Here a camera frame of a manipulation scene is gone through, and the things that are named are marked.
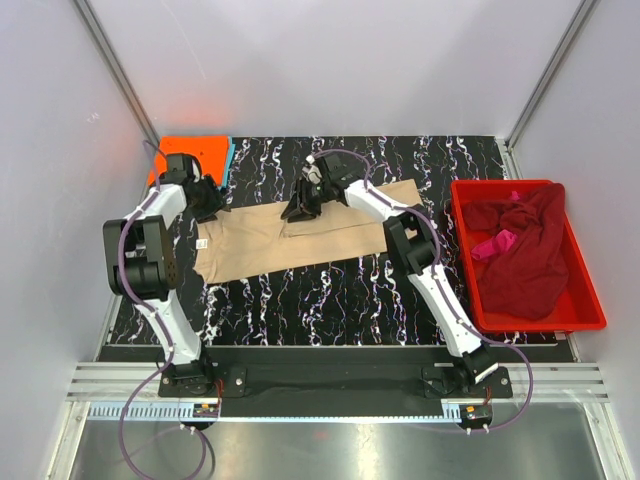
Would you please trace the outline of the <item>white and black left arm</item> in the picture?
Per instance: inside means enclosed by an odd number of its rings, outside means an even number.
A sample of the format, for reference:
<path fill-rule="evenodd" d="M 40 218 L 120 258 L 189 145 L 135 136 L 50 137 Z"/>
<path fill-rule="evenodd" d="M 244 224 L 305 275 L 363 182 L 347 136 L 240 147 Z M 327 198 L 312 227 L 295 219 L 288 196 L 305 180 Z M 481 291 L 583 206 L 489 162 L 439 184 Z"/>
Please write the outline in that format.
<path fill-rule="evenodd" d="M 178 299 L 179 269 L 170 228 L 186 211 L 206 223 L 228 205 L 223 189 L 202 172 L 195 156 L 173 153 L 164 160 L 166 170 L 152 171 L 155 179 L 142 203 L 126 217 L 103 225 L 108 282 L 114 294 L 132 302 L 160 342 L 160 394 L 219 395 L 223 381 Z"/>

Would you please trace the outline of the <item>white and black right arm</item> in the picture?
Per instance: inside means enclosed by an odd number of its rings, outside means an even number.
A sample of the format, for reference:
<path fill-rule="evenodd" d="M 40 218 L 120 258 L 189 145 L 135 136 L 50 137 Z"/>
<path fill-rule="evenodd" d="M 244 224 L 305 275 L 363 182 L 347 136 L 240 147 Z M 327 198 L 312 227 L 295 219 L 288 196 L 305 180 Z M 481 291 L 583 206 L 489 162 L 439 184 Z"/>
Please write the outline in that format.
<path fill-rule="evenodd" d="M 290 223 L 314 220 L 325 204 L 335 201 L 380 223 L 395 272 L 420 294 L 444 336 L 452 367 L 443 374 L 441 392 L 469 393 L 497 371 L 498 363 L 449 284 L 426 209 L 384 194 L 369 173 L 361 175 L 342 161 L 345 152 L 330 149 L 307 156 L 281 218 Z"/>

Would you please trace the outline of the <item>beige t-shirt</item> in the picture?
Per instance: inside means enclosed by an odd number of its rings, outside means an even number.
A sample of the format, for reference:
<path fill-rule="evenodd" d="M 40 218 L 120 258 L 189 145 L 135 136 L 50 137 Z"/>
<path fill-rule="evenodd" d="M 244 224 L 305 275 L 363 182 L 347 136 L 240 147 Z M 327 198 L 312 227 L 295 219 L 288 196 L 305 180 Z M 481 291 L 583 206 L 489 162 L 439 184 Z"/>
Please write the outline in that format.
<path fill-rule="evenodd" d="M 221 211 L 198 226 L 194 271 L 219 284 L 387 250 L 382 224 L 339 202 L 320 217 L 288 223 L 284 202 Z"/>

